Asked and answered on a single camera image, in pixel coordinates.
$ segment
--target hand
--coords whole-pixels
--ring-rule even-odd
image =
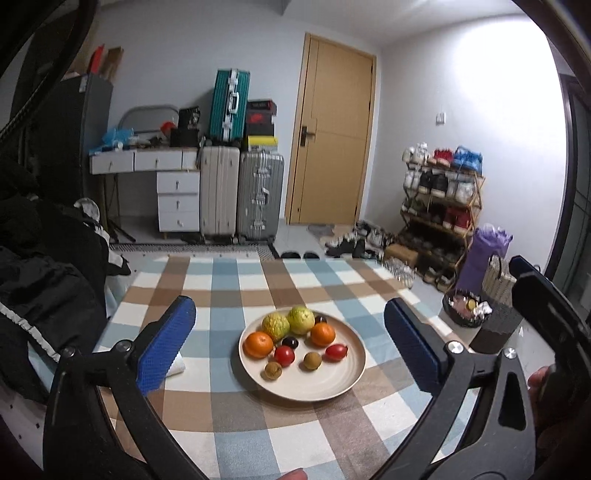
[[[278,480],[308,480],[308,475],[306,475],[304,469],[298,468],[297,470],[293,470],[293,472],[286,473]]]
[[[535,435],[537,437],[536,447],[538,454],[543,457],[549,457],[558,444],[564,439],[572,428],[573,418],[558,421],[552,418],[546,418],[548,415],[542,415],[538,409],[538,398],[540,390],[544,384],[549,367],[542,367],[537,372],[531,374],[527,381],[529,386],[531,408],[534,414]]]

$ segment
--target black box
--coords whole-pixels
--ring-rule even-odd
[[[171,147],[198,147],[199,146],[199,130],[192,128],[191,130],[185,128],[173,128],[170,131],[170,146]]]
[[[263,110],[271,115],[277,114],[277,105],[271,99],[249,100],[246,103],[246,110]]]
[[[268,124],[273,123],[273,115],[263,110],[247,110],[246,111],[247,124]]]
[[[246,124],[244,125],[245,137],[274,137],[275,125],[273,124]]]

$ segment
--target white suitcase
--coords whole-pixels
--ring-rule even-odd
[[[234,236],[240,150],[201,149],[200,214],[202,235]]]

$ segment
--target door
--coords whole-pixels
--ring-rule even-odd
[[[375,58],[321,38],[309,42],[288,217],[352,225],[369,149]]]

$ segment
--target round plate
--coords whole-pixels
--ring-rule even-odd
[[[289,310],[277,310],[287,315]],[[357,332],[343,321],[328,314],[314,311],[314,315],[323,315],[335,329],[336,339],[332,343],[342,343],[349,347],[347,356],[340,362],[323,362],[315,371],[309,371],[303,365],[304,356],[308,352],[324,354],[326,348],[320,348],[310,342],[309,338],[294,335],[300,342],[295,349],[295,361],[283,369],[277,380],[268,380],[263,373],[266,364],[272,360],[272,355],[266,358],[254,359],[248,356],[242,345],[252,332],[261,330],[263,317],[252,322],[244,329],[240,336],[238,351],[240,360],[251,378],[265,390],[282,398],[296,401],[321,401],[338,397],[345,393],[361,378],[365,369],[365,347]]]

